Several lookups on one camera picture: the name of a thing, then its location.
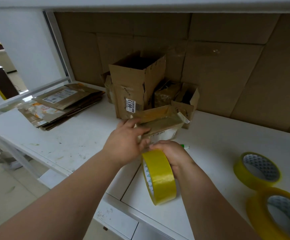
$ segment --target green pen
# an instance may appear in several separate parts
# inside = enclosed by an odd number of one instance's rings
[[[181,146],[182,146],[184,149],[189,149],[189,145],[181,144]]]

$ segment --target left hand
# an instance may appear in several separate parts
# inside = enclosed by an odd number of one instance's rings
[[[150,139],[143,139],[140,143],[138,142],[138,136],[150,131],[150,128],[134,128],[139,121],[140,119],[130,119],[119,122],[103,147],[102,151],[121,167],[138,157],[150,143]]]

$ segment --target right forearm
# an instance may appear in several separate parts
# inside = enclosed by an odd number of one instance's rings
[[[198,165],[182,165],[177,178],[196,240],[259,239]]]

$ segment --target cardboard wall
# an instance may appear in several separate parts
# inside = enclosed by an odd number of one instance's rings
[[[290,132],[290,14],[55,12],[75,79],[131,52],[166,54],[198,110]]]

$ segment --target tape roll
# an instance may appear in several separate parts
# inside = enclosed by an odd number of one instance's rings
[[[264,179],[254,176],[246,164],[257,168],[264,175]],[[275,163],[255,152],[243,153],[234,165],[234,173],[244,185],[254,190],[271,187],[281,179],[281,173]]]
[[[276,224],[267,205],[274,206],[290,219],[290,193],[278,188],[265,188],[247,201],[246,211],[255,231],[263,240],[290,240],[290,234]]]
[[[161,150],[142,154],[143,172],[149,195],[158,205],[176,197],[176,184],[171,166]]]

